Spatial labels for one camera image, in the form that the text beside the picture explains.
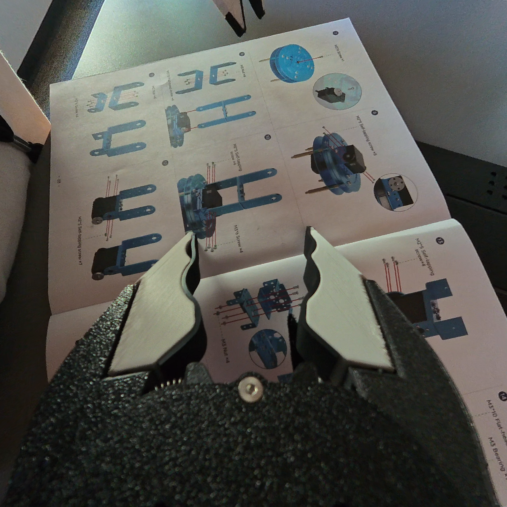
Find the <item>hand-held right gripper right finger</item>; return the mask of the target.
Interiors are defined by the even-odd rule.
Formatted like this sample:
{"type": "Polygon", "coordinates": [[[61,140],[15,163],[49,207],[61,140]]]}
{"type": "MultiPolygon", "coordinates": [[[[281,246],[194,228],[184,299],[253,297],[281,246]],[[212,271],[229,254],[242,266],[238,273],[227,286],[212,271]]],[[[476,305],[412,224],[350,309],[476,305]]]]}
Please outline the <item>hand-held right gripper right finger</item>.
{"type": "Polygon", "coordinates": [[[296,348],[319,373],[350,366],[394,372],[364,277],[313,227],[308,226],[296,348]]]}

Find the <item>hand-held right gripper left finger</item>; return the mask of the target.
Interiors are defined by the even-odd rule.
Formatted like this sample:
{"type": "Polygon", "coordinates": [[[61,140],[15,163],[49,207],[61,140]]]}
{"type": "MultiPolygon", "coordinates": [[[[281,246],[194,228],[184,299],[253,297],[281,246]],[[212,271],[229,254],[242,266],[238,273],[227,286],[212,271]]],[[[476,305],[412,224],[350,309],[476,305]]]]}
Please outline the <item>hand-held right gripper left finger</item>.
{"type": "Polygon", "coordinates": [[[109,376],[156,371],[182,377],[206,351],[206,333],[194,292],[199,252],[188,233],[139,280],[109,376]]]}

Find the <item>instruction manual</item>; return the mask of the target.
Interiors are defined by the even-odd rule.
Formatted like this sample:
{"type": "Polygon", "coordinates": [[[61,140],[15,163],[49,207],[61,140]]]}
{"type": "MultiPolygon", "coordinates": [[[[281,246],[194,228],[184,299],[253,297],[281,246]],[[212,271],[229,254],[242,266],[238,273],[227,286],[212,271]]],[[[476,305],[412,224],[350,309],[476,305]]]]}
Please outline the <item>instruction manual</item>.
{"type": "Polygon", "coordinates": [[[51,379],[187,232],[215,381],[288,380],[314,226],[459,388],[506,506],[506,317],[352,23],[52,85],[51,379]]]}

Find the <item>grey desk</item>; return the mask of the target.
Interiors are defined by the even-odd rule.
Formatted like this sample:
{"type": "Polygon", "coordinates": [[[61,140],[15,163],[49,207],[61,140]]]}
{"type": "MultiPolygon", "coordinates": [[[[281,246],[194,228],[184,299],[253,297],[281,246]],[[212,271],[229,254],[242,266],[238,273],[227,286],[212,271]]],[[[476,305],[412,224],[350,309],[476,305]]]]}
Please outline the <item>grey desk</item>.
{"type": "MultiPolygon", "coordinates": [[[[265,1],[236,37],[212,1],[53,1],[18,75],[49,84],[350,17],[436,176],[506,169],[506,1],[265,1]]],[[[1,451],[19,446],[47,385],[49,160],[30,177],[1,303],[1,451]]]]}

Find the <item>black flat case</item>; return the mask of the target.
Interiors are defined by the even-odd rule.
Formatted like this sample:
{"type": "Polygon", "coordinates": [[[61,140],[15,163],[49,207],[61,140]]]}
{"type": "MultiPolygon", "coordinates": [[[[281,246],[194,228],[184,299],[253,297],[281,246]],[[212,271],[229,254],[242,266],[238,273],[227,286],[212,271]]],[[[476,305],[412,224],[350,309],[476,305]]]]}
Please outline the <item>black flat case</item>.
{"type": "Polygon", "coordinates": [[[506,311],[506,167],[416,143],[506,311]]]}

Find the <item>person's light garment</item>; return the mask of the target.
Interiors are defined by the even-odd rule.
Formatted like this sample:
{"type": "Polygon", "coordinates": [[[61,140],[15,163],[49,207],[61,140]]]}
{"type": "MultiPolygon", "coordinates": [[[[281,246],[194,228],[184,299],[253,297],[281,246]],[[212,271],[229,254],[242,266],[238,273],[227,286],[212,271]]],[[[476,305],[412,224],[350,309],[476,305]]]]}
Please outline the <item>person's light garment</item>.
{"type": "MultiPolygon", "coordinates": [[[[1,54],[1,116],[21,139],[44,144],[50,122],[1,54]]],[[[33,163],[21,148],[1,142],[1,301],[24,222],[27,185],[33,163]]]]}

